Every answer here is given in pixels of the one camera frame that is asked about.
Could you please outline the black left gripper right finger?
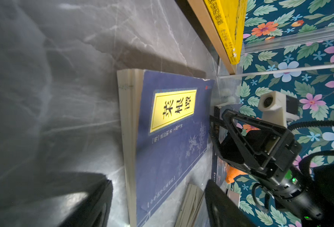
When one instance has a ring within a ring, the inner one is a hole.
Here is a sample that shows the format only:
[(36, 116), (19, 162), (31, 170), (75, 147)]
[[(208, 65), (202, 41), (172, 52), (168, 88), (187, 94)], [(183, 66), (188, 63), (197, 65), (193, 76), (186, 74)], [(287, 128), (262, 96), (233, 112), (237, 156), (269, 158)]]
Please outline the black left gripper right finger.
[(211, 227), (256, 226), (213, 180), (209, 180), (206, 184), (205, 200)]

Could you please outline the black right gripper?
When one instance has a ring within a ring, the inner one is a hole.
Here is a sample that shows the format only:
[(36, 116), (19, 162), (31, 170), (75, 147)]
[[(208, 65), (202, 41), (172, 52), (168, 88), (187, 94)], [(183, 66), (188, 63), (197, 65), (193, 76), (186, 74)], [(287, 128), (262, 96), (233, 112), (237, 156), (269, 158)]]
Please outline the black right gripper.
[[(268, 182), (281, 182), (302, 146), (285, 127), (225, 110), (210, 116), (210, 137), (217, 155), (232, 167)], [(223, 141), (218, 128), (227, 130)]]

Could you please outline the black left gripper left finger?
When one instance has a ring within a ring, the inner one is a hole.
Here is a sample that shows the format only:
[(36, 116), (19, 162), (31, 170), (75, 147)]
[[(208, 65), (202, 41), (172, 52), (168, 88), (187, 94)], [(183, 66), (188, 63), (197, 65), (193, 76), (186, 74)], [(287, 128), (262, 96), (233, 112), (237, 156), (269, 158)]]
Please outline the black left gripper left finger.
[(113, 184), (105, 179), (79, 204), (61, 227), (106, 227), (113, 197)]

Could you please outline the blue book yellow label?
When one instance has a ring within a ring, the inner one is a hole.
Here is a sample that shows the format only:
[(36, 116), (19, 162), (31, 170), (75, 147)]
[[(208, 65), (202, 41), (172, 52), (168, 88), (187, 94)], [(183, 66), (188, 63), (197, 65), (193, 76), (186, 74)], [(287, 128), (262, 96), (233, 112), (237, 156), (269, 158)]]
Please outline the blue book yellow label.
[(206, 152), (214, 80), (117, 72), (129, 222), (143, 226)]

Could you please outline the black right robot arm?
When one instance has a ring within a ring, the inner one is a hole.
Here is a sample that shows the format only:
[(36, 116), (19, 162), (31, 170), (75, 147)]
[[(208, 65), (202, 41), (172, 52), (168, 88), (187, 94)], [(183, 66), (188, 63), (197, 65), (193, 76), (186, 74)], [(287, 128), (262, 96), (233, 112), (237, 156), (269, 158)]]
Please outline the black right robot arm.
[(304, 227), (334, 227), (334, 164), (310, 172), (315, 157), (334, 156), (334, 150), (310, 154), (294, 165), (302, 147), (293, 130), (313, 126), (334, 127), (334, 121), (280, 126), (226, 110), (210, 117), (210, 136), (223, 161), (257, 180), (252, 190), (265, 193), (264, 205), (257, 205), (261, 212), (270, 212), (273, 197), (277, 211), (290, 212)]

